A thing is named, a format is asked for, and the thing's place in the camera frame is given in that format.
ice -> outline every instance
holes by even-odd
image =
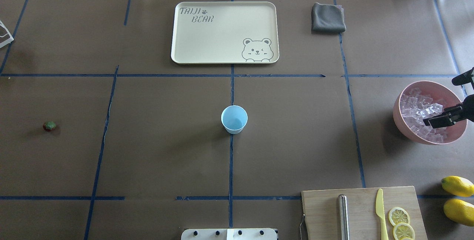
[[[425,126],[423,119],[434,117],[443,112],[444,99],[433,101],[430,95],[423,95],[420,88],[413,88],[408,95],[400,96],[400,112],[412,132],[425,140],[444,143],[447,139],[446,127],[433,129]]]

blue line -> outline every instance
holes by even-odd
[[[234,65],[230,66],[230,104],[234,105]]]
[[[235,77],[325,77],[323,74],[235,74]]]
[[[301,196],[234,196],[234,200],[301,200]]]
[[[449,54],[451,55],[451,59],[453,60],[454,68],[456,69],[456,73],[459,75],[461,72],[459,71],[459,67],[457,65],[457,61],[456,61],[456,58],[454,56],[453,48],[451,46],[451,41],[449,41],[449,38],[447,37],[446,28],[444,26],[444,22],[443,22],[443,19],[441,17],[440,8],[438,7],[438,0],[434,0],[434,2],[435,2],[436,14],[438,15],[438,20],[440,21],[441,29],[443,30],[443,34],[444,34],[445,39],[446,39]],[[462,86],[462,89],[463,89],[464,96],[467,97],[467,92],[466,92],[466,89],[464,88],[464,85]]]
[[[79,74],[70,74],[70,73],[5,73],[2,76],[4,77],[114,77],[113,74],[89,74],[89,73],[79,73]]]
[[[129,74],[122,73],[119,77],[230,77],[230,74]]]
[[[228,196],[177,196],[178,201],[189,201],[189,200],[229,200]]]
[[[125,12],[125,21],[123,22],[124,26],[127,26],[128,11],[130,10],[130,2],[132,2],[132,0],[128,0],[128,3],[127,3],[127,12]]]
[[[109,107],[107,108],[107,117],[105,118],[104,134],[102,135],[102,144],[100,145],[99,160],[97,162],[97,170],[95,172],[94,187],[92,190],[92,196],[90,198],[89,215],[87,217],[86,232],[84,235],[84,240],[87,240],[87,238],[89,237],[90,221],[92,219],[92,213],[94,210],[95,194],[97,192],[97,183],[99,182],[100,164],[102,163],[102,155],[104,153],[105,136],[107,135],[107,130],[109,128],[110,107],[112,106],[112,99],[114,98],[115,83],[117,81],[117,73],[119,71],[118,68],[119,66],[117,66],[117,68],[115,69],[114,81],[112,83],[112,91],[110,92]]]
[[[0,200],[90,200],[90,196],[0,196]],[[125,200],[125,196],[98,196],[95,200]]]
[[[234,200],[234,135],[230,135],[230,159],[229,159],[229,228],[234,226],[233,222],[233,200]]]
[[[349,74],[349,78],[454,78],[455,74]]]
[[[352,119],[352,129],[354,130],[355,135],[355,145],[357,147],[357,159],[359,160],[359,172],[360,172],[360,180],[362,182],[362,188],[365,188],[365,177],[364,177],[364,166],[362,164],[362,155],[360,153],[360,144],[359,144],[359,134],[357,133],[357,124],[356,124],[356,116],[354,113],[354,105],[352,103],[352,94],[350,89],[349,83],[349,73],[347,71],[347,63],[346,63],[346,55],[344,54],[344,49],[342,48],[342,34],[339,33],[339,44],[341,48],[341,56],[342,56],[342,63],[344,66],[344,79],[346,80],[346,87],[347,87],[347,98],[349,99],[349,108],[351,110],[351,119]]]
[[[419,194],[416,196],[417,198],[423,199],[437,199],[437,198],[458,198],[458,199],[465,199],[465,197],[461,196],[454,196],[451,194]]]
[[[28,0],[25,0],[25,3],[23,4],[23,8],[21,9],[21,12],[20,12],[20,16],[18,17],[17,25],[15,26],[15,30],[13,31],[13,34],[12,34],[13,38],[15,38],[15,36],[17,35],[18,27],[20,26],[20,21],[21,21],[21,18],[23,17],[23,14],[25,13],[27,4],[28,4]],[[8,55],[10,54],[10,49],[11,49],[12,44],[13,43],[8,44],[7,52],[5,53],[5,57],[3,57],[3,62],[0,67],[0,76],[2,76],[3,69],[5,68],[5,64],[7,63]]]

lemon slice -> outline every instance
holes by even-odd
[[[415,240],[415,231],[408,223],[398,223],[393,227],[393,237],[395,240],[401,240],[405,237]]]
[[[398,223],[410,224],[410,216],[408,215],[408,212],[399,207],[395,207],[389,211],[388,220],[393,226],[396,226]]]

blue cup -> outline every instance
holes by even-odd
[[[224,109],[220,115],[220,121],[230,134],[238,134],[247,124],[247,112],[242,107],[232,105]]]

gray cloth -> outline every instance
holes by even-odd
[[[345,32],[344,9],[341,6],[315,3],[311,11],[311,30],[325,33]]]

